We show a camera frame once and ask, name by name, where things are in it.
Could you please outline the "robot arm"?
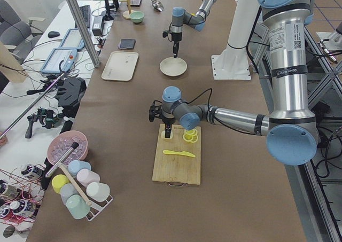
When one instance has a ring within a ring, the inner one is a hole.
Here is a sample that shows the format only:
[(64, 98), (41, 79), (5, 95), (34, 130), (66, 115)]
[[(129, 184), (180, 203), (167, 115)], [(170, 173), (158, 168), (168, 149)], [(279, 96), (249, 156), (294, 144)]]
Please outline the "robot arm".
[(173, 58), (178, 57), (179, 43), (182, 40), (183, 25), (201, 31), (210, 13), (210, 9), (217, 0), (203, 0), (198, 11), (191, 14), (182, 7), (174, 7), (172, 10), (172, 21), (169, 30), (163, 32), (163, 37), (171, 35), (173, 42)]
[(314, 0), (238, 0), (226, 49), (212, 58), (215, 79), (244, 79), (248, 75), (246, 49), (253, 24), (262, 18), (269, 30), (274, 109), (269, 116), (215, 107), (190, 105), (179, 88), (162, 95), (162, 120), (180, 122), (191, 130), (201, 120), (246, 134), (265, 136), (268, 152), (291, 166), (307, 163), (316, 154), (318, 131), (309, 110), (305, 25), (313, 16)]

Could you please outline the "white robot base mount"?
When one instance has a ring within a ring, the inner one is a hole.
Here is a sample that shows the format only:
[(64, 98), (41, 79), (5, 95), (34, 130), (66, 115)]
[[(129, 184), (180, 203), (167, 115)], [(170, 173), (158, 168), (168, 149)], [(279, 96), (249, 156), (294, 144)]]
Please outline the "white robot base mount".
[(220, 55), (212, 55), (215, 80), (250, 80), (246, 45), (252, 18), (248, 8), (254, 0), (238, 0), (231, 24), (227, 47)]

